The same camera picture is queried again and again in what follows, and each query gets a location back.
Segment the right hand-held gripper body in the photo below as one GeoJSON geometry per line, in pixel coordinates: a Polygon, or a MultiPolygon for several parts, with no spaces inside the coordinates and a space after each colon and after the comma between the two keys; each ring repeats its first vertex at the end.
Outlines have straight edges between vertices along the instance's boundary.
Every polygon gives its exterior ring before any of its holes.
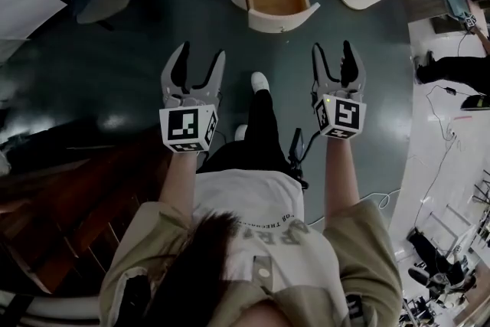
{"type": "Polygon", "coordinates": [[[363,92],[361,83],[328,92],[313,84],[312,107],[321,136],[351,139],[362,133],[367,109],[363,92]]]}

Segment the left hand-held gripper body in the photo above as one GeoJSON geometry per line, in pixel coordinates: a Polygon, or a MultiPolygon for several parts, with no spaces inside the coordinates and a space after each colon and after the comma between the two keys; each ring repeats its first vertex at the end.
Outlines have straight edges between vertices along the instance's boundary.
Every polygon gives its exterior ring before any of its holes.
{"type": "Polygon", "coordinates": [[[203,87],[185,93],[175,85],[162,86],[164,108],[159,110],[163,144],[175,153],[207,152],[217,128],[219,88],[203,87]]]}

